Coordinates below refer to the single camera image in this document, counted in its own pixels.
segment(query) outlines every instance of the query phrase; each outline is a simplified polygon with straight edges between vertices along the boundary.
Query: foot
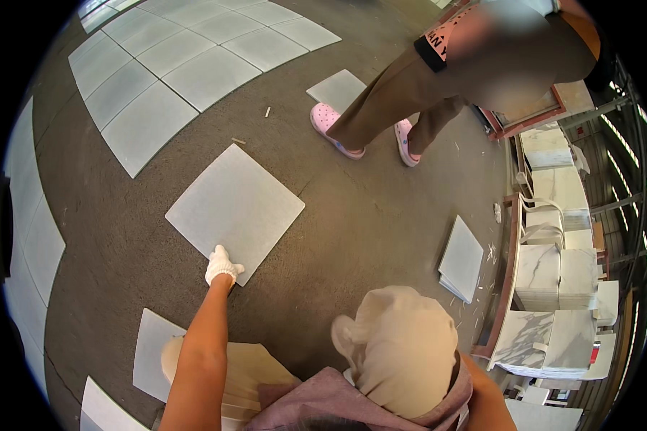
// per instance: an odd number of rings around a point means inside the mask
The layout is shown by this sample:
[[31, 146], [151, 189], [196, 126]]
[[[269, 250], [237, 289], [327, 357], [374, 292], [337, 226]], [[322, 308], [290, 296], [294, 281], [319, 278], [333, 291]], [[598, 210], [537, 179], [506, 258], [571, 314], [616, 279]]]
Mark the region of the foot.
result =
[[419, 163], [419, 159], [422, 157], [421, 154], [411, 154], [408, 150], [408, 134], [410, 129], [412, 129], [412, 123], [410, 120], [405, 119], [399, 121], [393, 127], [395, 130], [395, 138], [398, 141], [398, 151], [400, 152], [400, 158], [403, 160], [405, 165], [410, 168], [414, 168]]
[[325, 103], [317, 103], [312, 108], [309, 118], [314, 126], [314, 129], [324, 138], [328, 139], [338, 151], [345, 154], [346, 157], [349, 157], [352, 160], [360, 160], [364, 155], [364, 149], [362, 150], [346, 150], [340, 142], [336, 141], [332, 137], [328, 136], [326, 132], [328, 129], [340, 118], [340, 114], [334, 111], [333, 108], [326, 105]]

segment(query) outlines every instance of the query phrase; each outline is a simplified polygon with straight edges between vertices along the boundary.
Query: gray tile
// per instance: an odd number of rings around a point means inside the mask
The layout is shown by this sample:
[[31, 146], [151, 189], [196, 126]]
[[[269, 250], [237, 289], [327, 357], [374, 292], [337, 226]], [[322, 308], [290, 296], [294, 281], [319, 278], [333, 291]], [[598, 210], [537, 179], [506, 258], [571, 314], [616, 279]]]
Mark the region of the gray tile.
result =
[[477, 287], [484, 249], [458, 215], [450, 231], [439, 272], [455, 287], [453, 291], [466, 303], [471, 303]]
[[38, 203], [24, 244], [24, 257], [43, 303], [48, 305], [65, 242], [45, 198]]
[[101, 134], [130, 177], [134, 178], [198, 112], [155, 82], [127, 105]]
[[[224, 209], [215, 211], [216, 202], [224, 203]], [[206, 257], [217, 244], [225, 246], [231, 260], [245, 267], [237, 277], [244, 286], [303, 209], [304, 202], [232, 144], [165, 218]], [[207, 224], [209, 212], [212, 220]]]
[[22, 170], [13, 169], [9, 182], [9, 192], [12, 194], [14, 228], [17, 231], [19, 244], [22, 247], [26, 243], [29, 226], [31, 226], [38, 203], [43, 196], [36, 158], [28, 160], [24, 166]]
[[79, 417], [79, 431], [104, 431], [88, 414], [81, 412]]
[[242, 14], [230, 12], [200, 22], [192, 27], [192, 31], [220, 45], [259, 28], [263, 28], [262, 23], [258, 23]]
[[170, 382], [163, 374], [161, 352], [168, 341], [186, 332], [178, 325], [144, 308], [139, 323], [137, 349], [134, 352], [132, 384], [152, 397], [166, 402], [170, 393]]
[[343, 69], [311, 87], [307, 94], [342, 114], [365, 88], [364, 82]]
[[11, 177], [13, 172], [18, 175], [24, 171], [27, 163], [36, 158], [34, 150], [34, 97], [29, 98], [22, 112], [14, 123], [12, 133], [9, 135], [8, 150], [6, 154], [6, 175]]
[[72, 53], [68, 56], [69, 60], [69, 65], [72, 66], [81, 58], [81, 56], [85, 55], [88, 50], [93, 48], [98, 42], [102, 41], [105, 39], [105, 33], [102, 32], [101, 30], [95, 32], [91, 36], [89, 36], [89, 39], [86, 39], [77, 49], [72, 51]]
[[203, 112], [260, 74], [259, 69], [216, 46], [165, 75], [163, 81]]
[[137, 4], [139, 1], [141, 0], [109, 0], [106, 5], [115, 10], [123, 11]]
[[96, 427], [81, 427], [84, 431], [101, 430], [125, 430], [125, 431], [148, 431], [147, 427], [141, 425], [137, 419], [123, 410], [98, 384], [87, 376], [84, 386], [84, 395], [81, 400], [82, 417], [86, 415]]
[[87, 14], [91, 13], [91, 11], [95, 10], [98, 6], [104, 3], [105, 0], [87, 0], [83, 2], [83, 4], [79, 6], [79, 9], [77, 10], [79, 18], [85, 17]]
[[153, 13], [148, 13], [144, 12], [141, 15], [139, 15], [137, 18], [134, 18], [132, 21], [126, 23], [124, 26], [114, 30], [114, 31], [107, 31], [105, 30], [104, 27], [104, 32], [107, 33], [108, 36], [110, 36], [111, 39], [116, 41], [117, 43], [122, 43], [129, 39], [130, 37], [134, 36], [135, 34], [139, 33], [141, 30], [144, 30], [154, 22], [162, 19], [156, 14]]
[[137, 60], [122, 66], [86, 99], [86, 108], [96, 127], [103, 130], [129, 102], [156, 81], [158, 78]]
[[45, 385], [45, 364], [43, 352], [38, 349], [36, 342], [29, 334], [22, 334], [22, 346], [24, 346], [24, 359], [31, 375], [36, 383], [36, 387], [41, 390], [44, 397], [48, 397], [48, 391]]
[[103, 31], [108, 34], [115, 32], [146, 13], [147, 12], [145, 10], [141, 10], [139, 8], [130, 9], [127, 12], [120, 14], [111, 22], [105, 24]]
[[225, 42], [223, 46], [264, 72], [308, 52], [306, 48], [270, 28], [245, 34]]
[[284, 8], [283, 6], [271, 3], [270, 1], [238, 9], [237, 12], [242, 15], [246, 15], [251, 19], [255, 19], [265, 26], [272, 26], [273, 24], [302, 17], [302, 15], [294, 13], [292, 10]]
[[271, 26], [273, 30], [282, 33], [293, 39], [310, 51], [318, 50], [320, 47], [336, 43], [341, 39], [332, 32], [321, 27], [319, 24], [306, 18], [298, 18], [292, 21]]
[[47, 307], [38, 293], [24, 254], [19, 247], [12, 250], [9, 275], [10, 277], [5, 279], [5, 296], [8, 301], [9, 315], [13, 316], [15, 323], [20, 320], [23, 325], [22, 328], [19, 328], [19, 331], [22, 332], [21, 336], [25, 337], [24, 332], [27, 332], [33, 338], [38, 349], [43, 352]]
[[242, 9], [247, 6], [266, 3], [268, 0], [213, 0], [213, 3], [228, 8], [230, 10]]
[[506, 407], [517, 430], [576, 430], [582, 416], [581, 408], [560, 408], [506, 399]]
[[163, 77], [182, 63], [214, 46], [216, 44], [205, 37], [190, 30], [182, 30], [149, 48], [139, 55], [137, 60], [157, 77]]
[[130, 60], [132, 57], [112, 39], [98, 42], [72, 66], [81, 98], [86, 100], [106, 79]]
[[92, 13], [82, 18], [81, 26], [84, 27], [85, 32], [93, 32], [98, 27], [100, 27], [101, 24], [115, 16], [116, 13], [117, 11], [115, 9], [109, 8], [106, 5], [102, 5]]
[[168, 19], [181, 26], [189, 28], [194, 24], [217, 17], [226, 12], [230, 12], [230, 10], [207, 1], [204, 3], [185, 6], [177, 12], [168, 15]]
[[168, 37], [173, 36], [177, 32], [183, 30], [182, 26], [170, 22], [165, 18], [160, 21], [154, 22], [150, 26], [145, 27], [139, 33], [130, 37], [121, 43], [121, 46], [133, 56], [138, 56], [150, 47], [156, 45], [160, 41], [164, 41]]
[[167, 17], [187, 5], [203, 3], [206, 0], [147, 0], [138, 7], [149, 12]]

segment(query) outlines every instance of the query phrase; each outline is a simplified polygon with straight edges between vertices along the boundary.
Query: leg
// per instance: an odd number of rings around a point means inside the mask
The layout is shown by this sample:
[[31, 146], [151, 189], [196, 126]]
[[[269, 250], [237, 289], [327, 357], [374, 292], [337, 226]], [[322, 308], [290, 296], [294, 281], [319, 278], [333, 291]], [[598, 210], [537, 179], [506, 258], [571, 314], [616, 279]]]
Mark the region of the leg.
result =
[[410, 155], [420, 156], [429, 147], [436, 135], [462, 108], [468, 104], [462, 96], [453, 96], [436, 103], [419, 114], [419, 121], [408, 133], [408, 151]]
[[349, 151], [362, 150], [394, 123], [455, 96], [453, 89], [448, 73], [432, 72], [411, 46], [369, 84], [326, 134]]

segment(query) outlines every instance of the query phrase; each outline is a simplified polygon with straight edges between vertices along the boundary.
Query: white work glove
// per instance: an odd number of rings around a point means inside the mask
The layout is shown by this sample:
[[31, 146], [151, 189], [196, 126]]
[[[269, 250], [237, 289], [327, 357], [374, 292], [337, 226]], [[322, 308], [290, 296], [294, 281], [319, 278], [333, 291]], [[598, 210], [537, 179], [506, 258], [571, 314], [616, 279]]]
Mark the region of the white work glove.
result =
[[211, 280], [218, 274], [230, 274], [233, 276], [233, 284], [237, 276], [244, 272], [244, 266], [239, 263], [234, 264], [230, 261], [228, 252], [220, 244], [216, 246], [216, 251], [208, 256], [208, 268], [206, 269], [206, 282], [211, 286]]

